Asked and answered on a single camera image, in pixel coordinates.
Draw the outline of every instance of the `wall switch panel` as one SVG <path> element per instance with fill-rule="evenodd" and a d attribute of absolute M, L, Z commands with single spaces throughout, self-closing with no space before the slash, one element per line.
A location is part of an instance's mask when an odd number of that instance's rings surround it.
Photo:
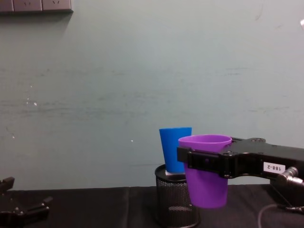
<path fill-rule="evenodd" d="M 13 0 L 0 0 L 0 12 L 13 12 Z"/>
<path fill-rule="evenodd" d="M 41 0 L 13 0 L 15 12 L 42 11 Z"/>
<path fill-rule="evenodd" d="M 43 11 L 65 11 L 72 10 L 72 5 L 71 0 L 42 0 L 42 8 Z"/>

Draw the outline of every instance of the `wall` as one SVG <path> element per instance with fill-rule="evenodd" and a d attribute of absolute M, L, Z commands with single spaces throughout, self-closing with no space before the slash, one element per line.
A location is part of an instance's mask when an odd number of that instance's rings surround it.
<path fill-rule="evenodd" d="M 69 16 L 0 17 L 1 177 L 154 185 L 160 127 L 304 147 L 303 18 L 302 0 L 79 0 Z"/>

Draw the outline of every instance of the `plastic cup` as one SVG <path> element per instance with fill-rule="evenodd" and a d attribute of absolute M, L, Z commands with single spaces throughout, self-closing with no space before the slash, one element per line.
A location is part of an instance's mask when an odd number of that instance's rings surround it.
<path fill-rule="evenodd" d="M 160 129 L 162 151 L 165 158 L 166 171 L 169 173 L 185 172 L 184 164 L 177 160 L 179 139 L 190 136 L 191 127 L 176 127 Z"/>
<path fill-rule="evenodd" d="M 190 147 L 193 150 L 220 152 L 232 142 L 225 135 L 193 135 L 179 139 L 179 146 Z M 193 205 L 200 208 L 219 208 L 227 202 L 228 180 L 217 173 L 188 168 L 184 164 L 190 199 Z"/>

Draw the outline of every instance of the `black tablecloth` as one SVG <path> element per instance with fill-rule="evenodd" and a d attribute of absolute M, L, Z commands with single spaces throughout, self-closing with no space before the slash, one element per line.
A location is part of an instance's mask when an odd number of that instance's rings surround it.
<path fill-rule="evenodd" d="M 257 228 L 258 212 L 275 203 L 270 185 L 231 185 L 227 205 L 202 209 L 199 228 Z M 25 205 L 47 196 L 54 201 L 47 221 L 28 228 L 159 228 L 154 220 L 155 187 L 11 191 Z M 303 228 L 304 215 L 272 208 L 263 228 Z"/>

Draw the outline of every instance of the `black wire mesh cup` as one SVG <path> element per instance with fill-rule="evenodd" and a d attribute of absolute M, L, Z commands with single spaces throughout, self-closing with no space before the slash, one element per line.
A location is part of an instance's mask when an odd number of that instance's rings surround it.
<path fill-rule="evenodd" d="M 165 228 L 191 228 L 200 223 L 199 210 L 191 204 L 184 174 L 166 175 L 165 165 L 155 170 L 156 219 Z"/>

